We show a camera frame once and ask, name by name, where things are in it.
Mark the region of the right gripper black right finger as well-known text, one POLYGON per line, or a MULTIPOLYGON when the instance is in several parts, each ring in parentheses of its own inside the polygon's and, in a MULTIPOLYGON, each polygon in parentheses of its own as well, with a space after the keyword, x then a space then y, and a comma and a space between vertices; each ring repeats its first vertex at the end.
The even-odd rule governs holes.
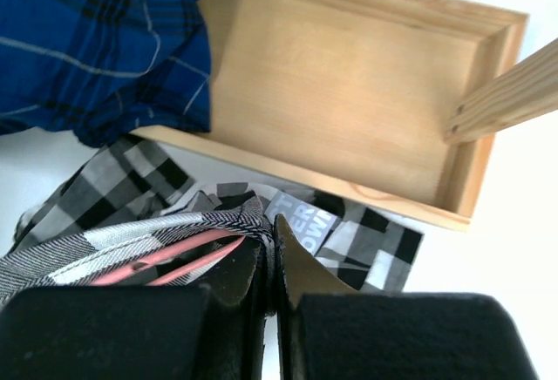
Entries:
POLYGON ((274 222, 284 379, 534 379, 513 319, 488 295, 360 293, 274 222))

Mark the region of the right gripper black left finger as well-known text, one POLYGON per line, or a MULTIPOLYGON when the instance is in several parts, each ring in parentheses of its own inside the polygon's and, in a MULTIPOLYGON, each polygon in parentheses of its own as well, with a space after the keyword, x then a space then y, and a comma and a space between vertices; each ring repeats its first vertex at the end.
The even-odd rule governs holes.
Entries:
POLYGON ((245 240, 186 286, 25 290, 1 312, 1 376, 257 379, 265 273, 245 240))

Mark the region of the pink wire hanger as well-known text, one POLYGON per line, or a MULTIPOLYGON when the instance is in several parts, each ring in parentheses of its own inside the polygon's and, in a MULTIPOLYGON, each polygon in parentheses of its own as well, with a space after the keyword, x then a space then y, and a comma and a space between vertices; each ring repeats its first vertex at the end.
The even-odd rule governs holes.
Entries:
POLYGON ((210 229, 118 267, 97 277, 91 285, 125 284, 142 277, 148 286, 167 285, 182 278, 193 279, 233 252, 245 238, 245 235, 228 230, 210 229))

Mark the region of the black white checkered shirt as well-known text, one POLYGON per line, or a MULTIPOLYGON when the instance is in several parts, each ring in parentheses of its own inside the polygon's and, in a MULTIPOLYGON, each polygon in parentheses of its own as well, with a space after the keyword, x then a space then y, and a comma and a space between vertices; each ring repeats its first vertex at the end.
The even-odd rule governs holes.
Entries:
POLYGON ((161 250, 181 264, 177 243, 206 231, 271 248, 279 215, 321 265, 365 293, 401 291, 423 240, 368 207, 314 189, 200 184, 157 143, 125 136, 21 215, 1 259, 1 299, 39 286, 86 285, 161 250))

